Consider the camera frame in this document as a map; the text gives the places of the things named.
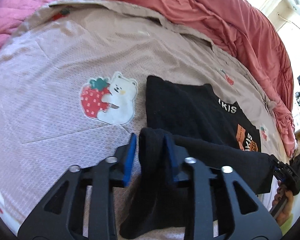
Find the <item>person's hand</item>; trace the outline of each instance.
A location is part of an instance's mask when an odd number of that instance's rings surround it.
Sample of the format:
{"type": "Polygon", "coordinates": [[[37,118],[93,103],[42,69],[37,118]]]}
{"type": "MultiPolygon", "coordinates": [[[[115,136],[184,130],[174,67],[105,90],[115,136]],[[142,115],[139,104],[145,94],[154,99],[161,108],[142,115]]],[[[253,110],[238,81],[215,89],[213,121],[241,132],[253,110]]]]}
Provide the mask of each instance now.
{"type": "Polygon", "coordinates": [[[272,201],[272,206],[277,205],[279,203],[283,194],[285,194],[286,197],[288,198],[287,204],[282,209],[282,212],[276,218],[278,225],[282,226],[289,219],[291,215],[292,205],[293,205],[293,194],[291,190],[287,190],[287,188],[284,185],[281,186],[280,180],[278,180],[278,186],[279,188],[277,189],[277,194],[274,196],[274,200],[272,201]]]}

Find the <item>red strawberry cartoon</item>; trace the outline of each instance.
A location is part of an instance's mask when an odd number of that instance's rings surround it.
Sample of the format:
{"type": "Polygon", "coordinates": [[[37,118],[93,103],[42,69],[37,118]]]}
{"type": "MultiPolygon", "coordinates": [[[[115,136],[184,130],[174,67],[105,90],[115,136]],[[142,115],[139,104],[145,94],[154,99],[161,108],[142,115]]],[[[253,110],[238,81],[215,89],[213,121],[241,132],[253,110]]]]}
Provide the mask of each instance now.
{"type": "Polygon", "coordinates": [[[62,9],[60,12],[55,14],[54,16],[51,17],[52,21],[56,21],[60,18],[66,17],[70,13],[70,10],[68,8],[62,9]]]}
{"type": "Polygon", "coordinates": [[[266,135],[266,128],[264,128],[263,126],[260,126],[260,131],[261,131],[262,137],[266,141],[268,139],[268,136],[266,135]]]}
{"type": "Polygon", "coordinates": [[[97,119],[99,111],[106,112],[110,107],[109,103],[102,102],[102,96],[111,94],[108,90],[109,84],[98,80],[90,80],[90,84],[82,88],[81,91],[81,105],[86,116],[97,119]]]}
{"type": "Polygon", "coordinates": [[[228,76],[228,74],[227,74],[226,72],[224,72],[222,69],[220,69],[220,70],[223,72],[223,74],[225,74],[226,81],[227,81],[231,86],[233,86],[234,81],[228,76]]]}

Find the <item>green strawberry leaf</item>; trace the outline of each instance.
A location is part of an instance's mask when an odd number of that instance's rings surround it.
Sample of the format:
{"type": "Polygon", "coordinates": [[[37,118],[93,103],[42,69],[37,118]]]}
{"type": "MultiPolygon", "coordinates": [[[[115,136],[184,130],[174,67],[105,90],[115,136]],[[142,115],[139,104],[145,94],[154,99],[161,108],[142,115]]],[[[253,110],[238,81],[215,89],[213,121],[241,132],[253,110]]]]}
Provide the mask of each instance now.
{"type": "Polygon", "coordinates": [[[70,10],[68,8],[63,8],[59,13],[62,15],[67,15],[70,13],[70,10]]]}
{"type": "Polygon", "coordinates": [[[97,89],[99,91],[103,90],[104,88],[106,88],[108,86],[108,79],[102,79],[102,78],[98,78],[97,80],[91,79],[90,80],[90,85],[92,89],[97,89]]]}

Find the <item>black t-shirt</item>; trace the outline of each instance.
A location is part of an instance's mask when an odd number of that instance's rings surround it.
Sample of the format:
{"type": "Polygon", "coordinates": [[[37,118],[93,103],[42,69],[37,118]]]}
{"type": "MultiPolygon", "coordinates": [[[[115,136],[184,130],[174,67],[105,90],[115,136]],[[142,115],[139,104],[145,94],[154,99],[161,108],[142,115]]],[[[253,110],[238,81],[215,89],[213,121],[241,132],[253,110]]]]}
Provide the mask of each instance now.
{"type": "Polygon", "coordinates": [[[147,126],[245,151],[261,152],[259,130],[237,102],[224,102],[210,84],[174,84],[148,76],[147,126]]]}

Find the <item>white bear cartoon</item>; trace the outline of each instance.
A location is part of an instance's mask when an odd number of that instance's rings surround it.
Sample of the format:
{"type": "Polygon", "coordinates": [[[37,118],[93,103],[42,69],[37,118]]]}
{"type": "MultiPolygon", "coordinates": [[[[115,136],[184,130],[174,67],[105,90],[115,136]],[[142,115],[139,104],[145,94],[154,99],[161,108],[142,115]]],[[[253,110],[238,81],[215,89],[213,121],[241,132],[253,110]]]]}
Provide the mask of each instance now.
{"type": "Polygon", "coordinates": [[[99,111],[97,118],[111,125],[129,122],[134,116],[134,99],[138,93],[137,81],[115,72],[108,89],[111,94],[104,95],[102,102],[109,103],[109,108],[105,112],[99,111]]]}
{"type": "Polygon", "coordinates": [[[20,223],[17,222],[5,209],[3,196],[0,192],[0,218],[8,226],[8,228],[17,235],[20,223]]]}

